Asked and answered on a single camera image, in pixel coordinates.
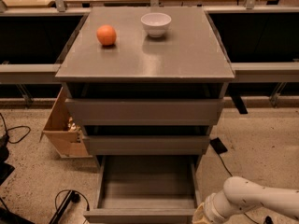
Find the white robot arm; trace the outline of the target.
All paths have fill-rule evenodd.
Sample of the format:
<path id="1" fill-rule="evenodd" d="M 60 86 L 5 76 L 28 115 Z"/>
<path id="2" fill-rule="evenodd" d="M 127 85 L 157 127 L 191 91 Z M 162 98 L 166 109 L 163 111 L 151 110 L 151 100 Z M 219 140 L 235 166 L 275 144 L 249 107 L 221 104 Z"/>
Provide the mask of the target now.
<path id="1" fill-rule="evenodd" d="M 218 193 L 198 206 L 192 224 L 223 224 L 230 217 L 263 207 L 285 217 L 299 218 L 299 190 L 269 188 L 243 177 L 229 177 Z"/>

